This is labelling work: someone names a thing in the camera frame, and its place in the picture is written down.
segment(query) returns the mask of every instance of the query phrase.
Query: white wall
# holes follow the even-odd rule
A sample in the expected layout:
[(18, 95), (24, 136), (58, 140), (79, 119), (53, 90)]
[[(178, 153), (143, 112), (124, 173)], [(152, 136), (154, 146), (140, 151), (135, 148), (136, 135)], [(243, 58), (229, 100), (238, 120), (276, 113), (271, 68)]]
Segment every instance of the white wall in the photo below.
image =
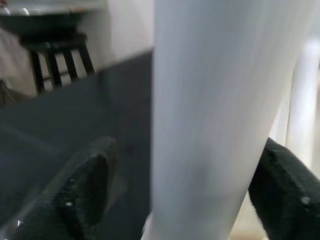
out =
[(79, 29), (99, 69), (127, 59), (154, 44), (154, 0), (105, 0), (104, 12), (92, 13)]
[(320, 81), (318, 86), (318, 99), (315, 117), (315, 131), (314, 131), (314, 148), (313, 148), (313, 163), (311, 170), (320, 179)]

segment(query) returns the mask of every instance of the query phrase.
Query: white cylindrical tube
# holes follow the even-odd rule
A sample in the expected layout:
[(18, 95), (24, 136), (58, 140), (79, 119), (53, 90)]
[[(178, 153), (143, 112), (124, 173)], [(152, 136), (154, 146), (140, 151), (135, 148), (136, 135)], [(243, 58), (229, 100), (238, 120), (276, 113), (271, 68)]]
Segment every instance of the white cylindrical tube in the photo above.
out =
[(320, 39), (309, 38), (294, 69), (286, 147), (308, 168), (313, 161)]
[(154, 234), (225, 240), (317, 0), (155, 2)]

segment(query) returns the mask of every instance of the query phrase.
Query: white column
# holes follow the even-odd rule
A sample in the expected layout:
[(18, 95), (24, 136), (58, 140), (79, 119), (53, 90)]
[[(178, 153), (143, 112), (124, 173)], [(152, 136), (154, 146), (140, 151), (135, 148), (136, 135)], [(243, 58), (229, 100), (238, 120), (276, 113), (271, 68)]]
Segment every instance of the white column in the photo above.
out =
[(225, 240), (317, 0), (156, 0), (157, 240)]
[(286, 138), (286, 147), (308, 168), (313, 161), (319, 62), (320, 39), (310, 38), (294, 69)]

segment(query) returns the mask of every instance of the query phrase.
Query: blurry background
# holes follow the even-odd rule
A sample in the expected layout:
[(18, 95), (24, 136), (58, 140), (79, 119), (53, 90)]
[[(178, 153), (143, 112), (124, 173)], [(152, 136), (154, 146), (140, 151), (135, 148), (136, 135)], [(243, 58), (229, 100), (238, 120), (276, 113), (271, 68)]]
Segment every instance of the blurry background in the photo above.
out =
[[(21, 0), (8, 1), (13, 4), (19, 3)], [(70, 2), (73, 0), (55, 0), (55, 2), (57, 1)], [(154, 0), (102, 1), (105, 1), (105, 9), (100, 12), (88, 13), (79, 25), (79, 30), (87, 34), (87, 48), (96, 71), (149, 51), (154, 46)], [(47, 4), (50, 3), (50, 0), (32, 0), (30, 2)], [(308, 46), (304, 46), (301, 49), (301, 58), (304, 56), (304, 51), (310, 51), (313, 54), (312, 60), (310, 60), (310, 64), (306, 63), (306, 68), (298, 67), (295, 73), (292, 73), (294, 81), (292, 79), (288, 81), (287, 90), (283, 96), (270, 137), (293, 151), (320, 178), (320, 97), (317, 97), (320, 96), (320, 88), (318, 87), (320, 10), (318, 12), (319, 17), (315, 20), (312, 31), (306, 39), (306, 46), (311, 40), (314, 48), (310, 49)], [(28, 54), (19, 45), (17, 38), (0, 30), (0, 48), (2, 48), (0, 49), (1, 59), (10, 59), (14, 56), (18, 56), (19, 59), (18, 61), (13, 60), (17, 63), (16, 65), (8, 64), (9, 61), (7, 63), (6, 61), (0, 62), (0, 71), (6, 75), (4, 79), (6, 85), (23, 95), (35, 96), (34, 77)], [(72, 54), (79, 76), (85, 76), (79, 54), (77, 52)], [(40, 57), (40, 61), (44, 75), (48, 75), (43, 57)], [(67, 70), (63, 56), (58, 57), (58, 65), (60, 69)], [(313, 71), (316, 72), (316, 76), (310, 75)], [(300, 92), (300, 85), (303, 86), (302, 92)], [(306, 108), (310, 108), (307, 113), (302, 111)], [(299, 147), (295, 147), (295, 142), (299, 143)], [(230, 239), (261, 240), (263, 238), (265, 238), (264, 230), (249, 197), (246, 196)]]

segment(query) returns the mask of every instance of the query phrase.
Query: white pole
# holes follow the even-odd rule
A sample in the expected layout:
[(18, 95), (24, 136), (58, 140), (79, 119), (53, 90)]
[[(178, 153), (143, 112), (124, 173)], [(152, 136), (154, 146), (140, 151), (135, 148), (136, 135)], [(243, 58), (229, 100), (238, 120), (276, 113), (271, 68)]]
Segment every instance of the white pole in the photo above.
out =
[(155, 239), (228, 238), (316, 1), (155, 1)]
[(313, 162), (320, 40), (308, 39), (294, 69), (286, 147), (308, 168)]

